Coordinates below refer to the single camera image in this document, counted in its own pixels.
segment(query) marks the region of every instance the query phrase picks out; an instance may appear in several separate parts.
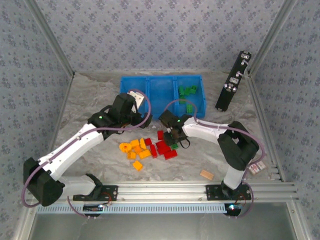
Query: black bracket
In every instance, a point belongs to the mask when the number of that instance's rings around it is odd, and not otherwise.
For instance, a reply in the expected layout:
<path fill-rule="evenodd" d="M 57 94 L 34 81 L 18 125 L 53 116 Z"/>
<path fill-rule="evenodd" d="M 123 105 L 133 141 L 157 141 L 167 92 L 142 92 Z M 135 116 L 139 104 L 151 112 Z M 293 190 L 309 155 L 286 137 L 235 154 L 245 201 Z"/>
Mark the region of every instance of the black bracket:
<path fill-rule="evenodd" d="M 108 202 L 111 197 L 111 201 L 115 202 L 117 201 L 118 189 L 117 185 L 103 185 L 100 194 L 94 199 L 90 195 L 74 195 L 73 201 Z"/>
<path fill-rule="evenodd" d="M 206 185 L 205 186 L 206 199 L 208 201 L 241 201 L 241 200 L 251 200 L 250 189 L 247 185 L 241 184 L 235 190 L 234 194 L 227 197 L 223 191 L 221 184 Z"/>

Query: blue storage tray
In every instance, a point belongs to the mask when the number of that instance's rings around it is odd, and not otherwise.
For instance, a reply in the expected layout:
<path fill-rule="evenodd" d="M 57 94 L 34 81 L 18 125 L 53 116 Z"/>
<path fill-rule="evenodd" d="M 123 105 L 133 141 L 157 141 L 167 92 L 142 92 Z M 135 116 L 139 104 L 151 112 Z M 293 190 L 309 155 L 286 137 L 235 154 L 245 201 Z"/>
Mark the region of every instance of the blue storage tray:
<path fill-rule="evenodd" d="M 196 93 L 186 96 L 186 99 L 196 105 L 198 110 L 196 117 L 204 118 L 207 103 L 201 75 L 123 76 L 120 83 L 120 93 L 127 93 L 130 89 L 139 89 L 145 93 L 150 99 L 151 114 L 155 120 L 164 112 L 168 103 L 179 99 L 179 86 L 186 89 L 186 87 L 193 85 L 197 86 Z M 178 101 L 168 109 L 178 117 L 187 113 L 186 104 L 181 104 Z M 147 101 L 144 101 L 139 112 L 144 114 L 147 111 L 148 104 Z"/>

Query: wall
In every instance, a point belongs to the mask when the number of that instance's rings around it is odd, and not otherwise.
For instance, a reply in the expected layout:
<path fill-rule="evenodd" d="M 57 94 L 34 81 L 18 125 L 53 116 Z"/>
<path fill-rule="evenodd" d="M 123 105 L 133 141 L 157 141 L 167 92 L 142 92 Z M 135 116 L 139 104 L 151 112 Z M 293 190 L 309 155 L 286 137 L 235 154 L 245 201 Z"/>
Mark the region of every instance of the wall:
<path fill-rule="evenodd" d="M 0 2 L 0 239 L 19 216 L 23 162 L 46 153 L 69 77 L 22 0 Z"/>
<path fill-rule="evenodd" d="M 76 72 L 229 70 L 283 0 L 38 0 Z"/>
<path fill-rule="evenodd" d="M 320 239 L 320 2 L 298 1 L 255 76 L 287 181 Z"/>

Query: wooden block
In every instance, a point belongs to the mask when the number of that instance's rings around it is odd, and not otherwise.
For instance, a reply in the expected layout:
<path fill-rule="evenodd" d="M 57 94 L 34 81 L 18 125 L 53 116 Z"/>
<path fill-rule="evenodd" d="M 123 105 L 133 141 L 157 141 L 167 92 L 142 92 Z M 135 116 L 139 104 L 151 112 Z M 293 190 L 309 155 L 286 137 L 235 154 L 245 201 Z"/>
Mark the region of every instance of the wooden block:
<path fill-rule="evenodd" d="M 212 179 L 214 179 L 214 176 L 215 176 L 215 175 L 213 175 L 211 172 L 208 172 L 208 171 L 206 171 L 206 170 L 204 170 L 204 169 L 201 171 L 200 175 L 201 175 L 202 177 L 206 178 L 206 179 L 211 180 L 211 181 L 212 181 Z"/>

